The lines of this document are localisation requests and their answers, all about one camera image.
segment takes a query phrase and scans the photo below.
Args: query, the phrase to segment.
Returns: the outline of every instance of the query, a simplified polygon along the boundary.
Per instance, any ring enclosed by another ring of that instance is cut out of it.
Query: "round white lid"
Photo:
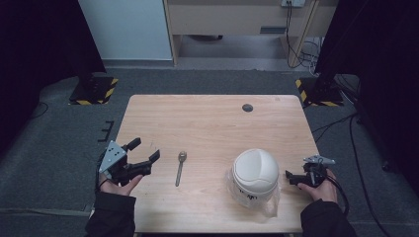
[[[277,160],[267,151],[250,149],[241,153],[233,166],[233,178],[239,189],[252,196],[272,192],[278,183]]]

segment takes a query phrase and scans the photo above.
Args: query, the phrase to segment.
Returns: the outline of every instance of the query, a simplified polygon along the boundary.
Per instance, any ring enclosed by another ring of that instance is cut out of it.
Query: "table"
[[[263,34],[264,28],[272,28],[274,31],[269,34],[281,36],[288,53],[284,36],[288,8],[281,3],[281,0],[164,0],[174,64],[184,35],[257,36]],[[338,0],[306,0],[303,7],[293,8],[289,35],[296,55],[300,54],[305,38],[326,35],[337,3]],[[292,66],[299,64],[296,55],[290,53]]]
[[[253,111],[242,110],[250,104]],[[117,143],[140,137],[129,163],[161,157],[131,195],[135,232],[274,233],[300,232],[300,212],[310,197],[291,186],[285,170],[302,174],[302,158],[317,148],[300,105],[289,95],[135,95],[126,108]],[[278,217],[267,218],[238,204],[228,193],[225,172],[250,148],[279,162]],[[187,151],[180,186],[178,154]]]

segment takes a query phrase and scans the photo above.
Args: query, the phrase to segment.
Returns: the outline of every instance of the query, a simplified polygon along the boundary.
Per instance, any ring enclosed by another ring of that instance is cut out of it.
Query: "yellow and black hazard tape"
[[[307,94],[302,88],[301,81],[298,79],[295,81],[295,83],[296,83],[296,86],[298,87],[299,94],[301,95],[301,100],[305,106],[329,106],[329,107],[343,106],[342,102],[322,101],[322,102],[313,103],[309,100],[309,98],[307,97]]]
[[[110,84],[108,84],[109,86],[108,86],[108,89],[106,90],[106,94],[101,98],[98,98],[96,100],[80,98],[79,100],[70,101],[70,105],[89,106],[89,105],[106,104],[111,99],[111,96],[114,93],[115,87],[117,86],[117,82],[118,82],[118,79],[113,78]]]

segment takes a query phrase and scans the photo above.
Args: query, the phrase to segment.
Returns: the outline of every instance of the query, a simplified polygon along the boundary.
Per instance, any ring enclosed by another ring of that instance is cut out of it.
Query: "black sleeve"
[[[301,227],[304,237],[357,236],[339,205],[322,199],[313,202],[302,211]]]
[[[135,201],[135,197],[97,193],[95,212],[85,227],[86,237],[132,237],[135,231],[135,223],[133,222]]]

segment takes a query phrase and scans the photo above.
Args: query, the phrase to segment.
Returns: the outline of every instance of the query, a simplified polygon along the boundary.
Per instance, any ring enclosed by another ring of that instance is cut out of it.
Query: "white wall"
[[[102,59],[172,60],[162,0],[79,0]]]

